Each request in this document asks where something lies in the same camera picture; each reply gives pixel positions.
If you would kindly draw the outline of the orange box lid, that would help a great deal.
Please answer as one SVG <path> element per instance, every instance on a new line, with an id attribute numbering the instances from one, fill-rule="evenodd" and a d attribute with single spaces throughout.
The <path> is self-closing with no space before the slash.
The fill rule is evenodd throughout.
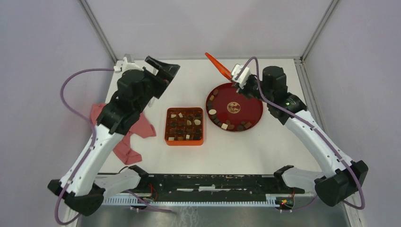
<path id="1" fill-rule="evenodd" d="M 205 52 L 205 56 L 211 61 L 211 63 L 217 68 L 217 70 L 227 79 L 231 80 L 231 72 L 222 64 L 220 63 L 215 57 L 213 57 L 208 52 Z"/>

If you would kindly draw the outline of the orange chocolate box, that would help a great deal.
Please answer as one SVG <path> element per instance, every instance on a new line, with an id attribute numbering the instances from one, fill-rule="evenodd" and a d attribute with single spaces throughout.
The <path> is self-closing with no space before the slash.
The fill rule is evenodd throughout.
<path id="1" fill-rule="evenodd" d="M 201 120 L 195 125 L 194 120 Z M 167 109 L 164 139 L 169 146 L 201 146 L 204 143 L 204 115 L 200 107 Z"/>

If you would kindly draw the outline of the metal serving tongs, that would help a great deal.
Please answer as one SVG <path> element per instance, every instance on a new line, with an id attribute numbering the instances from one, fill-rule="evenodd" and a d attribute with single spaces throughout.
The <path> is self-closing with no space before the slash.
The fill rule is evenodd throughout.
<path id="1" fill-rule="evenodd" d="M 152 97 L 152 98 L 150 99 L 150 101 L 148 102 L 147 106 L 148 106 L 149 108 L 151 108 L 151 107 L 153 106 L 155 100 L 156 100 L 156 98 L 155 98 L 155 97 Z"/>

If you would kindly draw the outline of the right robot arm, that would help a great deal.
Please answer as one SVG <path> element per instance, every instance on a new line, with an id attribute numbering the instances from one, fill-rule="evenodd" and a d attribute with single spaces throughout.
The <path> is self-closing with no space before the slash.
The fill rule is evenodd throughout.
<path id="1" fill-rule="evenodd" d="M 354 161 L 322 131 L 305 103 L 290 93 L 287 76 L 278 66 L 268 66 L 262 78 L 253 75 L 249 67 L 236 64 L 231 81 L 237 93 L 266 103 L 270 114 L 289 129 L 303 143 L 318 163 L 321 171 L 313 172 L 286 166 L 278 170 L 273 187 L 279 193 L 290 188 L 313 192 L 326 205 L 333 207 L 358 192 L 360 206 L 347 203 L 356 209 L 365 207 L 361 190 L 368 172 L 362 160 Z"/>

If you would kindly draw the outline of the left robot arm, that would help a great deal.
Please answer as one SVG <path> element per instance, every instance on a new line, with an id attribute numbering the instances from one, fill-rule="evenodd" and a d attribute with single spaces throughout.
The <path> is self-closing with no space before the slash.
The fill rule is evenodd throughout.
<path id="1" fill-rule="evenodd" d="M 48 189 L 69 208 L 83 216 L 92 215 L 108 199 L 118 193 L 148 188 L 147 174 L 139 167 L 97 180 L 96 176 L 113 148 L 139 120 L 140 114 L 153 98 L 160 98 L 175 78 L 180 66 L 158 61 L 150 56 L 145 62 L 157 70 L 152 73 L 127 59 L 114 68 L 119 74 L 117 90 L 103 107 L 92 136 L 81 154 L 61 178 L 51 180 Z"/>

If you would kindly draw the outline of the white square chocolate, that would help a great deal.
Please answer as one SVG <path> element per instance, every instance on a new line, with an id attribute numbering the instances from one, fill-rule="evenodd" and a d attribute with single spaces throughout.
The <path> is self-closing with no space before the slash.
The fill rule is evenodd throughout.
<path id="1" fill-rule="evenodd" d="M 223 123 L 221 126 L 220 126 L 222 129 L 224 129 L 224 130 L 227 130 L 227 128 L 228 128 L 228 125 L 227 124 L 225 124 L 225 123 Z"/>

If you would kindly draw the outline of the red round tray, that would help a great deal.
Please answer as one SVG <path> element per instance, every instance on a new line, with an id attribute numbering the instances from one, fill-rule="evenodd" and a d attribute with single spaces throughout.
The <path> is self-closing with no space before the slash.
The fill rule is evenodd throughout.
<path id="1" fill-rule="evenodd" d="M 213 101 L 210 101 L 209 97 L 213 95 L 215 89 L 218 90 L 218 94 L 214 96 Z M 225 123 L 228 125 L 226 131 L 243 132 L 260 121 L 263 115 L 263 104 L 257 99 L 247 99 L 236 91 L 232 83 L 215 87 L 208 94 L 205 107 L 210 121 L 220 129 L 222 129 L 220 126 Z M 208 113 L 210 109 L 216 109 L 217 113 L 210 115 Z"/>

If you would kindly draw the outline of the pink cloth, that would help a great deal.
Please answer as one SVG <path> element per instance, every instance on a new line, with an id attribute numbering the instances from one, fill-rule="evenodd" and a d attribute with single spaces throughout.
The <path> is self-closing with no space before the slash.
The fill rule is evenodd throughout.
<path id="1" fill-rule="evenodd" d="M 105 107 L 105 103 L 93 104 L 90 112 L 90 120 L 96 129 L 96 143 L 94 153 L 99 154 L 105 159 L 108 154 L 113 152 L 120 161 L 129 166 L 142 161 L 142 156 L 131 148 L 131 136 L 136 134 L 145 139 L 156 136 L 154 126 L 150 124 L 143 113 L 133 126 L 130 127 L 125 135 L 109 133 L 109 129 L 97 122 L 97 119 Z"/>

